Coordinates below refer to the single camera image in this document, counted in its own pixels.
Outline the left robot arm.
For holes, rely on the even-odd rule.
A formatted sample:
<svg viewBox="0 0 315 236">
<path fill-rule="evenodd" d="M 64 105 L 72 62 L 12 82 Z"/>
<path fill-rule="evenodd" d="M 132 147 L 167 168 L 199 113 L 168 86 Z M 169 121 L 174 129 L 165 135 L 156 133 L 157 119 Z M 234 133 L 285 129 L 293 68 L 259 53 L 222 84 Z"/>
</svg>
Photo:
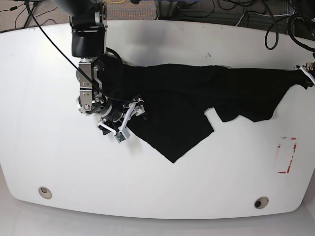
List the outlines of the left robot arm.
<svg viewBox="0 0 315 236">
<path fill-rule="evenodd" d="M 288 3 L 295 9 L 287 22 L 287 33 L 291 40 L 299 47 L 312 52 L 315 57 L 315 49 L 299 40 L 297 40 L 292 33 L 292 28 L 295 20 L 302 20 L 306 24 L 306 28 L 310 31 L 311 36 L 315 37 L 315 1 L 314 0 L 289 0 Z"/>
</svg>

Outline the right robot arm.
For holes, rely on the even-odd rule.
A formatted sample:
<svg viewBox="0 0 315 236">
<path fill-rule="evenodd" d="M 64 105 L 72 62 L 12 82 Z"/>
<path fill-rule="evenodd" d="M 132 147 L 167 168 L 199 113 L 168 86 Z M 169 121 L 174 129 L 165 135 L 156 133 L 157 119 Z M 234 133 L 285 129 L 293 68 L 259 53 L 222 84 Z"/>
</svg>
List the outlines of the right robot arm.
<svg viewBox="0 0 315 236">
<path fill-rule="evenodd" d="M 139 95 L 119 99 L 105 92 L 105 82 L 100 77 L 105 68 L 101 57 L 110 53 L 118 59 L 119 69 L 123 68 L 120 56 L 106 46 L 106 1 L 56 0 L 54 3 L 68 15 L 72 31 L 71 53 L 80 59 L 76 67 L 80 83 L 79 112 L 98 116 L 97 126 L 104 135 L 112 133 L 118 142 L 128 139 L 127 123 L 132 116 L 144 115 L 144 101 Z"/>
</svg>

